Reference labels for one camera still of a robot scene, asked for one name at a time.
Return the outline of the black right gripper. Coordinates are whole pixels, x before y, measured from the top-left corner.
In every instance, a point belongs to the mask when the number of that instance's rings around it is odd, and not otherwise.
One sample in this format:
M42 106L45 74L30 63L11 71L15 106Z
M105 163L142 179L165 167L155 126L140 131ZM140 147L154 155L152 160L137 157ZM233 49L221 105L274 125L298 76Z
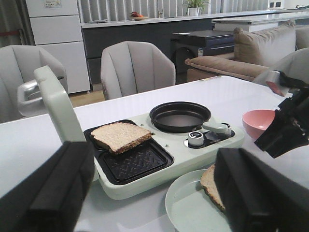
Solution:
M270 126L254 142L262 151L277 158L295 148L309 144L309 85L302 80L288 77L285 73L272 70L266 81L276 82L285 88L298 89L296 94L281 102Z

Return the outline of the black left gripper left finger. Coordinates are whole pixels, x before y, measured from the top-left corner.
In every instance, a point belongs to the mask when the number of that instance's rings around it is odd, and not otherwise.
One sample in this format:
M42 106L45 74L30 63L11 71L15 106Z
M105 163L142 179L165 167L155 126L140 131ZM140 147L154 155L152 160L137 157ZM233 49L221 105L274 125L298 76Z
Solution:
M2 232L72 232L94 177L86 142L59 150L0 199Z

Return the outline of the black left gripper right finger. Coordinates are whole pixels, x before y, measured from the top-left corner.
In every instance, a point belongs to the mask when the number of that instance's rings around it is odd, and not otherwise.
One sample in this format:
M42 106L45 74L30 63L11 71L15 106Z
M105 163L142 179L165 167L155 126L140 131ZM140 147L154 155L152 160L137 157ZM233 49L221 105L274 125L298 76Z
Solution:
M214 181L234 232L307 232L309 190L243 148L220 148Z

